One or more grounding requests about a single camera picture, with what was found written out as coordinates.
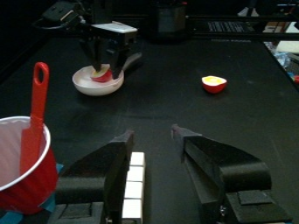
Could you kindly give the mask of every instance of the red plastic cup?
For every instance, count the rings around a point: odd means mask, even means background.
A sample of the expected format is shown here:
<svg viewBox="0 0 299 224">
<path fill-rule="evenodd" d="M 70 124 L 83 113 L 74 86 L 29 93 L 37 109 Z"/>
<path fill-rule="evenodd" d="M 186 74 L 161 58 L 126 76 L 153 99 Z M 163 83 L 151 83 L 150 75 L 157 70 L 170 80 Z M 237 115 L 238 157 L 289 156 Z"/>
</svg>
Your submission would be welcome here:
<svg viewBox="0 0 299 224">
<path fill-rule="evenodd" d="M 35 214 L 57 188 L 59 174 L 51 149 L 51 132 L 43 125 L 41 156 L 31 169 L 21 175 L 23 129 L 31 117 L 0 119 L 0 208 L 22 214 Z"/>
</svg>

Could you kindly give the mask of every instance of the plastic utensil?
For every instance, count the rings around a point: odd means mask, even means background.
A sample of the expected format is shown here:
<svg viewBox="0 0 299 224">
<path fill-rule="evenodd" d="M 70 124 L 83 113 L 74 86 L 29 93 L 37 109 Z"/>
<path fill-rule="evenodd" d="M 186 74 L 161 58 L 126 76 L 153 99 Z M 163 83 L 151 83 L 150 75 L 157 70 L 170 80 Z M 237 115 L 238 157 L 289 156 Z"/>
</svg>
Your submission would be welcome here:
<svg viewBox="0 0 299 224">
<path fill-rule="evenodd" d="M 21 174 L 23 175 L 37 163 L 41 156 L 43 139 L 43 116 L 50 83 L 50 68 L 38 62 L 33 76 L 33 113 L 30 128 L 23 130 Z"/>
</svg>

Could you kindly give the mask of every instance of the red object in bowl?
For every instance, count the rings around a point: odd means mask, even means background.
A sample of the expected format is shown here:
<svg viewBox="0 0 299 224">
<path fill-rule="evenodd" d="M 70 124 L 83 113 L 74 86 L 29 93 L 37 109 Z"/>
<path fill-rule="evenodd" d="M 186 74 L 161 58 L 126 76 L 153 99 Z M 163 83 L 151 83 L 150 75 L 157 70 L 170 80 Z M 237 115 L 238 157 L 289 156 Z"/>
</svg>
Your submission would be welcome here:
<svg viewBox="0 0 299 224">
<path fill-rule="evenodd" d="M 22 131 L 30 121 L 27 116 L 0 119 L 0 208 L 22 214 L 43 210 L 41 205 L 53 195 L 59 179 L 51 133 L 46 125 L 39 160 L 21 175 Z"/>
<path fill-rule="evenodd" d="M 110 65 L 102 65 L 101 71 L 95 71 L 90 77 L 94 81 L 98 82 L 109 82 L 113 80 L 113 71 L 110 69 Z"/>
<path fill-rule="evenodd" d="M 206 76 L 202 78 L 202 86 L 207 92 L 217 94 L 227 86 L 227 80 L 218 76 Z"/>
</svg>

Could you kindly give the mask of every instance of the white block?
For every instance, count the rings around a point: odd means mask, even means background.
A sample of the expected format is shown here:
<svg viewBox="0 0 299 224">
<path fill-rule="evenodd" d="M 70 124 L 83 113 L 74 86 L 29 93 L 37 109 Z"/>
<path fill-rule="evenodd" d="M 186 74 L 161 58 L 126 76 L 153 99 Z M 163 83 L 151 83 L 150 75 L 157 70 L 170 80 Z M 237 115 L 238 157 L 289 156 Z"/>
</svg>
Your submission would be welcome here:
<svg viewBox="0 0 299 224">
<path fill-rule="evenodd" d="M 123 206 L 123 219 L 143 220 L 143 205 L 141 199 L 126 199 Z"/>
<path fill-rule="evenodd" d="M 133 152 L 130 165 L 146 166 L 146 154 L 143 152 Z"/>
<path fill-rule="evenodd" d="M 143 166 L 130 166 L 130 170 L 127 172 L 126 181 L 145 181 L 145 167 Z"/>
<path fill-rule="evenodd" d="M 126 182 L 126 199 L 143 200 L 145 185 L 143 182 Z"/>
</svg>

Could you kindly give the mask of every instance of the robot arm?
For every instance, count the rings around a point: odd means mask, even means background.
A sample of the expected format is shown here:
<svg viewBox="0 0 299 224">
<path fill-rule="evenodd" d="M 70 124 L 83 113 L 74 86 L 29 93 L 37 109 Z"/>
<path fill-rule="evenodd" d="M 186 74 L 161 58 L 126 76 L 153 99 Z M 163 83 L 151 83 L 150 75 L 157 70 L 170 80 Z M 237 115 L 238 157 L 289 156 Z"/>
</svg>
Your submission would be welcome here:
<svg viewBox="0 0 299 224">
<path fill-rule="evenodd" d="M 59 1 L 42 14 L 42 20 L 51 27 L 66 32 L 79 32 L 81 47 L 91 65 L 99 72 L 102 68 L 102 40 L 109 40 L 107 57 L 114 79 L 118 78 L 127 62 L 130 43 L 137 40 L 137 28 L 113 21 L 113 1 L 94 0 L 86 2 Z"/>
</svg>

